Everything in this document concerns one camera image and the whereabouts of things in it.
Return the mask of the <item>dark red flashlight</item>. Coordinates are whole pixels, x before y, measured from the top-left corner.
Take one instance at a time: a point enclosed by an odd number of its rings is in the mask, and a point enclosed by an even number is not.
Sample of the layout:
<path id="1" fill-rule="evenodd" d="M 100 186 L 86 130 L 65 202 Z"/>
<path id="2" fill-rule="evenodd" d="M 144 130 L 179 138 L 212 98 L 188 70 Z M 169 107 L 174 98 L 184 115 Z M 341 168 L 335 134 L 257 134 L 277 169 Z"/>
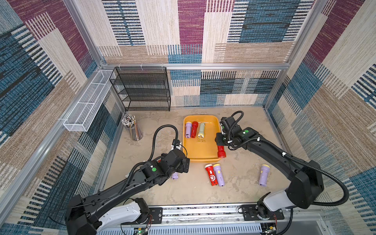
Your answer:
<path id="1" fill-rule="evenodd" d="M 192 129 L 191 129 L 191 138 L 195 138 L 196 137 L 197 129 L 198 129 L 198 122 L 193 121 L 192 122 Z"/>

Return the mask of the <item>black mesh shelf rack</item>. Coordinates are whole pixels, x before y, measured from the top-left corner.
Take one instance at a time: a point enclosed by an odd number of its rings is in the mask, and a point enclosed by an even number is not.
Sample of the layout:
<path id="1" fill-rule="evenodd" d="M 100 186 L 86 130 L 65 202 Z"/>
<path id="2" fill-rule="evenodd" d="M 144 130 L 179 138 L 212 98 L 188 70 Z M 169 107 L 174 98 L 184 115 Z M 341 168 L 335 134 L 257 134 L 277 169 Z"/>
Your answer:
<path id="1" fill-rule="evenodd" d="M 126 111 L 169 111 L 171 108 L 165 67 L 116 67 L 110 82 Z"/>

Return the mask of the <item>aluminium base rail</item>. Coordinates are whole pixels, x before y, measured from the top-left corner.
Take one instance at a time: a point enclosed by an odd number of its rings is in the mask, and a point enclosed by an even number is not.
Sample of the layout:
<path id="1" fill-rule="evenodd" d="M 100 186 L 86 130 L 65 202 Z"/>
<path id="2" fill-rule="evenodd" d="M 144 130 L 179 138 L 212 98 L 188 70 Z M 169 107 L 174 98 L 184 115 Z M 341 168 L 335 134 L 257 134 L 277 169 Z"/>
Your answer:
<path id="1" fill-rule="evenodd" d="M 193 204 L 149 206 L 150 215 L 143 224 L 126 223 L 118 207 L 104 217 L 99 235 L 333 235 L 321 209 L 279 209 L 268 220 L 253 211 L 255 203 Z"/>

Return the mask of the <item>red flashlight group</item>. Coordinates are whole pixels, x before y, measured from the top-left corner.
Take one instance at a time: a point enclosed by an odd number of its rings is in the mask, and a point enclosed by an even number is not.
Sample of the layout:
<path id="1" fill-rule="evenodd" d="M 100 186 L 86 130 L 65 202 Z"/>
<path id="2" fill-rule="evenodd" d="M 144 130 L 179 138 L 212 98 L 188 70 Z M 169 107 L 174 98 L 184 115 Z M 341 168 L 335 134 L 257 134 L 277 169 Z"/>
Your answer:
<path id="1" fill-rule="evenodd" d="M 224 146 L 217 146 L 217 157 L 220 159 L 227 157 Z"/>

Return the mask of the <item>pale green flashlight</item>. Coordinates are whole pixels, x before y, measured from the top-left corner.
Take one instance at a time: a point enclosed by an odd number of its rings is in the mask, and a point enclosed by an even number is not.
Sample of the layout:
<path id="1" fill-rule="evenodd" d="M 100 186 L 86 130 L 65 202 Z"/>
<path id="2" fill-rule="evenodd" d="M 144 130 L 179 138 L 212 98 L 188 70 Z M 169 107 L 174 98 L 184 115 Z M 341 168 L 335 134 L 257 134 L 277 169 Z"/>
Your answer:
<path id="1" fill-rule="evenodd" d="M 199 125 L 199 130 L 198 130 L 198 133 L 197 133 L 197 137 L 199 139 L 203 139 L 205 137 L 205 123 L 200 123 Z"/>

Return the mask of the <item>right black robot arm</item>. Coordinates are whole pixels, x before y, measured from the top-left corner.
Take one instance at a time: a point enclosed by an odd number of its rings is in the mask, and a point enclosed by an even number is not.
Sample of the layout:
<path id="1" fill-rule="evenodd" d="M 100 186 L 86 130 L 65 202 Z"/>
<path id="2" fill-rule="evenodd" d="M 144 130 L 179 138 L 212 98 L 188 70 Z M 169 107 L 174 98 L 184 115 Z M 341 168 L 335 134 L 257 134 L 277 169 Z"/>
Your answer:
<path id="1" fill-rule="evenodd" d="M 307 209 L 324 190 L 322 174 L 316 171 L 319 164 L 311 161 L 297 163 L 298 159 L 289 160 L 287 153 L 265 139 L 256 130 L 242 129 L 234 117 L 223 117 L 220 121 L 221 133 L 216 134 L 219 146 L 233 149 L 239 147 L 255 153 L 279 170 L 290 184 L 285 190 L 267 193 L 258 202 L 258 213 L 266 216 L 282 208 L 299 207 Z"/>

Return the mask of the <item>red flashlight white logo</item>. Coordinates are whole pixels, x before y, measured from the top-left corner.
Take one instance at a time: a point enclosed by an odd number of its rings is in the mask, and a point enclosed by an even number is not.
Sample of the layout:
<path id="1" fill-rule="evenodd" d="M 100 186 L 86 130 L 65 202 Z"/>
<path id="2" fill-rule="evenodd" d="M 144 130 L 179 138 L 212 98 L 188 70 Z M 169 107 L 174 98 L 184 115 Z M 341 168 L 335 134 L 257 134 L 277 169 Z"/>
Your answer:
<path id="1" fill-rule="evenodd" d="M 211 185 L 212 186 L 217 186 L 218 185 L 218 181 L 217 181 L 217 177 L 215 175 L 215 171 L 214 171 L 213 165 L 212 164 L 205 165 L 205 170 L 208 173 L 208 177 L 209 177 Z"/>

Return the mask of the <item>yellow plastic storage tray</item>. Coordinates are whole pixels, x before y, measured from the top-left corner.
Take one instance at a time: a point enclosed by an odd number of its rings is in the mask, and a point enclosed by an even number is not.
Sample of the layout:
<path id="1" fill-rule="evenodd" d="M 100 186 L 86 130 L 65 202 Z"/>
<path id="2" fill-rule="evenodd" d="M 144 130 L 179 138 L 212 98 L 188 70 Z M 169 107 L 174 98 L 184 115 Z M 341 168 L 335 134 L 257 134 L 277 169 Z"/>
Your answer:
<path id="1" fill-rule="evenodd" d="M 186 138 L 186 123 L 198 123 L 195 138 Z M 200 124 L 204 123 L 204 138 L 198 138 Z M 213 115 L 190 115 L 183 121 L 183 140 L 182 145 L 188 151 L 188 158 L 193 163 L 216 163 L 221 160 L 218 158 L 218 148 L 215 142 L 216 134 L 221 132 L 219 120 Z"/>

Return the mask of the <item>purple flashlight right group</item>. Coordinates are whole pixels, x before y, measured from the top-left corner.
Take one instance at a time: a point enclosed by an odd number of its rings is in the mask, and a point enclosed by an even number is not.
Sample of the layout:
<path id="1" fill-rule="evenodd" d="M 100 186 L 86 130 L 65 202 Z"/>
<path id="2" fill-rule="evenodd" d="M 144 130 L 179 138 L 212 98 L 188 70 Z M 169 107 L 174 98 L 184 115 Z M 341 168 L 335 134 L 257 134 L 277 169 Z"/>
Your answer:
<path id="1" fill-rule="evenodd" d="M 223 177 L 223 174 L 222 174 L 222 168 L 221 168 L 221 165 L 220 165 L 220 164 L 214 164 L 214 165 L 213 165 L 213 170 L 214 170 L 214 172 L 215 172 L 215 176 L 216 176 L 216 179 L 217 179 L 218 185 L 219 185 L 220 187 L 225 186 L 225 181 L 224 181 L 224 177 Z"/>

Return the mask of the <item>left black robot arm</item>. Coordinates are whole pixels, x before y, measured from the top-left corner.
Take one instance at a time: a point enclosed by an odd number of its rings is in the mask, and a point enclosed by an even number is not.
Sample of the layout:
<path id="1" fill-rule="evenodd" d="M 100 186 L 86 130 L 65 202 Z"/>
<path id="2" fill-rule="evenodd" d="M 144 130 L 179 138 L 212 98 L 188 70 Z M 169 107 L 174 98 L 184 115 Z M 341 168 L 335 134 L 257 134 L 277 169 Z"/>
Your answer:
<path id="1" fill-rule="evenodd" d="M 154 160 L 134 165 L 129 176 L 110 188 L 87 197 L 76 195 L 68 203 L 65 223 L 69 235 L 95 235 L 103 225 L 99 219 L 120 202 L 161 186 L 173 173 L 187 173 L 190 159 L 175 148 Z"/>

